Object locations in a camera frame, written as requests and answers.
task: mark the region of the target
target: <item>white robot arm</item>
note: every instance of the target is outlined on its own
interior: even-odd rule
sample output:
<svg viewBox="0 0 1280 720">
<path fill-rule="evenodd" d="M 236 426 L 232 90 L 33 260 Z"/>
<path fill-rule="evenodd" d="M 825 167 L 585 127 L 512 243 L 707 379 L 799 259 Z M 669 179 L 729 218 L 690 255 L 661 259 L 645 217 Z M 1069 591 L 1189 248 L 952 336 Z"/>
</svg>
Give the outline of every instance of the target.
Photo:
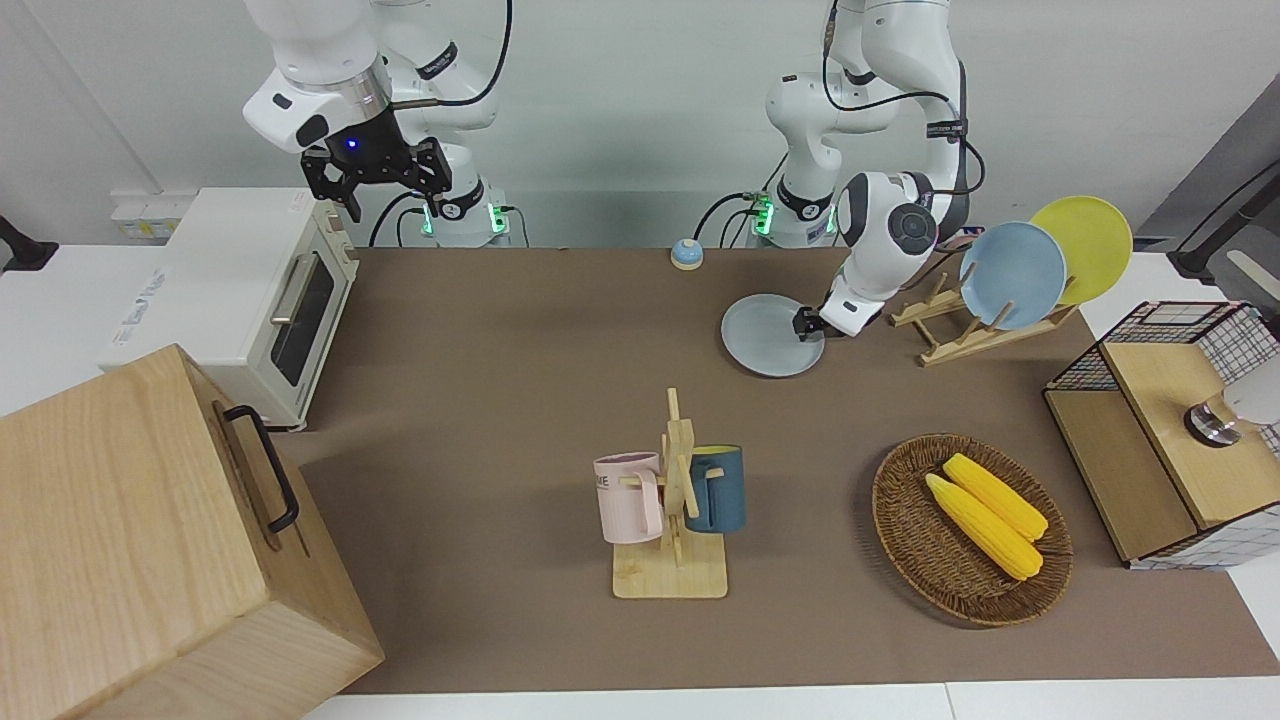
<svg viewBox="0 0 1280 720">
<path fill-rule="evenodd" d="M 276 64 L 246 102 L 244 119 L 282 150 L 302 154 L 302 170 L 316 197 L 340 202 L 358 222 L 356 187 L 396 182 L 426 199 L 426 211 L 439 218 L 436 227 L 457 241 L 453 245 L 493 240 L 498 225 L 493 192 L 476 172 L 470 150 L 461 142 L 442 145 L 428 131 L 493 123 L 497 106 L 490 91 L 497 73 L 484 85 L 457 60 L 457 46 L 426 23 L 428 3 L 244 4 L 270 38 Z M 509 29 L 509 0 L 507 9 Z M 329 177 L 330 168 L 340 172 L 338 179 Z"/>
<path fill-rule="evenodd" d="M 959 187 L 965 177 L 965 79 L 947 29 L 950 5 L 950 0 L 837 3 L 832 56 L 846 72 L 832 90 L 833 100 L 845 106 L 868 105 L 899 91 L 914 97 L 924 110 L 928 150 L 923 172 L 859 173 L 846 184 L 835 208 L 837 231 L 850 247 L 850 256 L 822 307 L 804 309 L 797 315 L 795 329 L 801 337 L 832 328 L 841 334 L 858 334 L 924 264 L 938 237 L 951 236 L 968 218 L 969 191 Z M 841 33 L 856 35 L 859 40 L 841 41 Z M 865 92 L 849 97 L 859 87 Z M 841 115 L 874 113 L 884 106 Z M 883 127 L 877 124 L 868 122 L 861 127 L 869 128 L 864 132 Z M 788 168 L 790 177 L 804 177 L 817 188 L 810 192 L 820 191 L 819 183 L 827 183 L 833 170 L 810 160 L 813 154 L 796 150 L 796 142 L 791 141 L 797 161 Z M 777 193 L 783 204 L 782 191 L 799 184 L 783 176 Z M 786 213 L 778 214 L 787 218 Z M 805 219 L 803 213 L 797 219 Z M 805 237 L 814 228 L 810 224 L 804 229 Z"/>
<path fill-rule="evenodd" d="M 838 69 L 827 73 L 826 78 L 819 73 L 783 76 L 765 100 L 769 122 L 787 140 L 787 161 L 769 187 L 773 206 L 762 236 L 778 247 L 829 245 L 835 232 L 832 200 L 844 156 L 828 136 L 878 132 L 897 115 L 895 102 L 858 113 L 842 113 L 833 104 L 868 105 L 901 95 L 899 88 L 877 77 L 863 56 L 861 4 L 845 3 L 859 8 L 828 18 L 823 42 Z"/>
<path fill-rule="evenodd" d="M 444 247 L 480 247 L 507 242 L 499 208 L 503 192 L 480 174 L 475 154 L 458 131 L 484 129 L 498 115 L 498 96 L 485 92 L 489 79 L 462 60 L 458 46 L 430 20 L 426 0 L 372 0 L 376 32 L 388 55 L 392 100 L 413 105 L 399 111 L 401 132 L 410 142 L 429 133 L 440 141 L 453 174 L 452 190 L 424 209 L 424 234 L 407 240 Z M 479 97 L 468 105 L 424 105 L 421 100 Z"/>
</svg>

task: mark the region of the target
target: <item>metal handle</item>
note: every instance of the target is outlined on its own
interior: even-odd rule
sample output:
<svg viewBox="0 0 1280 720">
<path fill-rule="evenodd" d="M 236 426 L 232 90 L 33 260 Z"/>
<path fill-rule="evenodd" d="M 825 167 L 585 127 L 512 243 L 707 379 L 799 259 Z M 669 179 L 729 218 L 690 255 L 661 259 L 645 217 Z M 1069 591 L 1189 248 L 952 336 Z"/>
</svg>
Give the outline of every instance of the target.
<svg viewBox="0 0 1280 720">
<path fill-rule="evenodd" d="M 307 286 L 311 284 L 311 277 L 315 275 L 319 264 L 320 256 L 315 252 L 293 261 L 293 269 L 289 272 L 284 292 L 280 293 L 280 301 L 275 304 L 275 310 L 271 310 L 273 325 L 292 325 L 297 320 L 298 310 L 302 307 L 302 297 L 306 296 Z"/>
<path fill-rule="evenodd" d="M 284 497 L 284 514 L 266 524 L 266 529 L 279 534 L 297 521 L 298 497 L 293 495 L 293 486 L 289 484 L 289 477 L 284 473 L 280 456 L 275 454 L 275 445 L 271 443 L 271 438 L 266 434 L 266 424 L 262 423 L 262 416 L 257 414 L 257 410 L 253 410 L 248 405 L 237 405 L 223 413 L 223 418 L 228 423 L 241 418 L 248 418 L 253 421 L 253 429 L 257 430 L 257 437 L 262 441 L 262 450 L 266 451 L 266 459 L 271 462 L 271 471 L 275 473 L 275 480 L 280 483 L 280 495 Z"/>
</svg>

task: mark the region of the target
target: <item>yellow plate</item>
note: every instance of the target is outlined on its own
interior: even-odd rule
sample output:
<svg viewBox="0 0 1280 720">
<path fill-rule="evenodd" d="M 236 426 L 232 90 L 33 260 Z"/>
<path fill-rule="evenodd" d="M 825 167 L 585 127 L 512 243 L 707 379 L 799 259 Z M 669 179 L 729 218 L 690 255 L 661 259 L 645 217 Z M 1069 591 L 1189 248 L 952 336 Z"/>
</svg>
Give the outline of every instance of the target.
<svg viewBox="0 0 1280 720">
<path fill-rule="evenodd" d="M 1066 259 L 1069 281 L 1062 305 L 1079 305 L 1116 284 L 1133 255 L 1133 231 L 1115 205 L 1076 195 L 1055 200 L 1032 217 L 1053 236 Z"/>
</svg>

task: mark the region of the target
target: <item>wooden mug holder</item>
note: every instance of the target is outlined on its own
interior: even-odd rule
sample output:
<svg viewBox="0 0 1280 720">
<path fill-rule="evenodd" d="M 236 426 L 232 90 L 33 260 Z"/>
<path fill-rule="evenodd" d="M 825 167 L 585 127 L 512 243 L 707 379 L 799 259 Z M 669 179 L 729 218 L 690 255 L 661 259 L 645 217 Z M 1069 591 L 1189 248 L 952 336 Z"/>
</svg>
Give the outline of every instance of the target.
<svg viewBox="0 0 1280 720">
<path fill-rule="evenodd" d="M 676 388 L 667 388 L 667 432 L 662 434 L 658 486 L 666 527 L 662 538 L 613 546 L 613 594 L 637 598 L 719 598 L 728 594 L 724 536 L 685 528 L 685 512 L 698 518 L 689 465 L 694 457 L 694 421 L 680 416 Z M 640 478 L 623 478 L 640 484 Z"/>
</svg>

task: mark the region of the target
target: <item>mug handle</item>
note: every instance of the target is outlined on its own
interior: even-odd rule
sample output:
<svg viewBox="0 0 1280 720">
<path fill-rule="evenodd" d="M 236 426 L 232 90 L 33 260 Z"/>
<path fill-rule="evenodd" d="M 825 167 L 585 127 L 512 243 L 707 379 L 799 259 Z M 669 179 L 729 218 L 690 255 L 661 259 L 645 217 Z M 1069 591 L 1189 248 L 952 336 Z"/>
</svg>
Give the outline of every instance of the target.
<svg viewBox="0 0 1280 720">
<path fill-rule="evenodd" d="M 716 493 L 712 492 L 712 480 L 724 477 L 724 468 L 719 465 L 712 465 L 707 474 L 707 525 L 712 529 L 716 528 Z"/>
<path fill-rule="evenodd" d="M 649 468 L 637 468 L 635 473 L 640 475 L 640 492 L 644 498 L 644 532 L 649 534 L 662 532 L 662 509 L 658 507 L 658 475 Z"/>
</svg>

